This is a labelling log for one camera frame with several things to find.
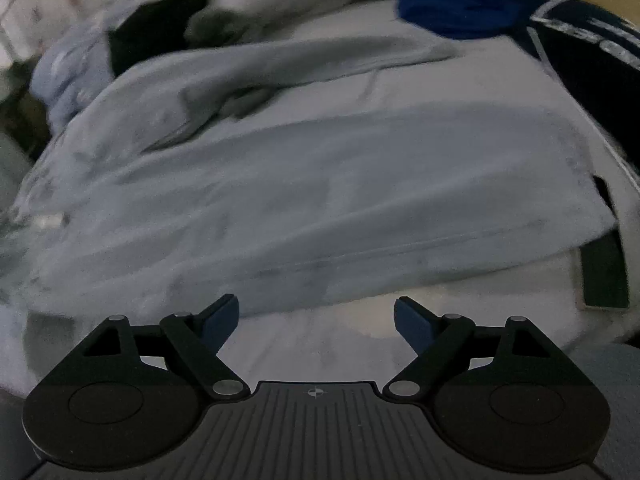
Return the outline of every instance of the crumpled blanket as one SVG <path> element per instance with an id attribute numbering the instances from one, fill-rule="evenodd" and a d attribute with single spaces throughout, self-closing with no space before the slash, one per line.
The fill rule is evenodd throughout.
<path id="1" fill-rule="evenodd" d="M 455 53 L 420 32 L 136 66 L 25 179 L 15 217 L 64 212 L 68 225 L 18 236 L 10 303 L 147 322 L 233 290 L 244 314 L 291 310 L 522 264 L 610 229 L 571 124 L 547 110 L 425 104 L 276 127 L 216 115 L 241 88 Z"/>
<path id="2" fill-rule="evenodd" d="M 92 18 L 71 27 L 44 53 L 31 81 L 31 93 L 47 106 L 53 137 L 113 81 L 107 31 L 117 28 L 143 4 L 156 0 L 116 0 Z M 291 18 L 340 9 L 352 0 L 209 0 L 190 20 L 188 35 L 200 36 L 226 10 L 272 27 Z"/>

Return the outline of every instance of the black fabric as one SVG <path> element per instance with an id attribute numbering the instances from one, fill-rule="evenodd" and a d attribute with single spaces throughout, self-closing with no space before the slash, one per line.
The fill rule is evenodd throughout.
<path id="1" fill-rule="evenodd" d="M 159 0 L 136 9 L 120 27 L 107 33 L 113 75 L 151 57 L 186 49 L 187 23 L 208 1 Z"/>

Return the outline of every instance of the circular logo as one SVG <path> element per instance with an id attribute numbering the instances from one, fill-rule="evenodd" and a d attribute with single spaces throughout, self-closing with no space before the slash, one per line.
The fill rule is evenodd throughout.
<path id="1" fill-rule="evenodd" d="M 326 392 L 322 388 L 311 388 L 306 394 L 312 396 L 314 399 L 324 395 Z"/>

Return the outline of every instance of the ribbed black surface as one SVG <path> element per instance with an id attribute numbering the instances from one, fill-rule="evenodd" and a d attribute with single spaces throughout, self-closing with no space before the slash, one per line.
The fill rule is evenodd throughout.
<path id="1" fill-rule="evenodd" d="M 418 407 L 385 402 L 367 383 L 262 383 L 248 400 L 210 408 L 180 447 L 146 465 L 87 473 L 45 464 L 31 476 L 32 480 L 517 478 L 597 480 L 600 476 L 588 466 L 549 475 L 492 471 L 447 447 Z"/>

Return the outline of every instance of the blue cloth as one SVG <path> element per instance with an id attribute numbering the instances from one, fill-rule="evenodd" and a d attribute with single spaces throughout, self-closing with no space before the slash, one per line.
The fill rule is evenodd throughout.
<path id="1" fill-rule="evenodd" d="M 516 23 L 515 0 L 400 0 L 400 17 L 452 40 L 490 38 Z"/>

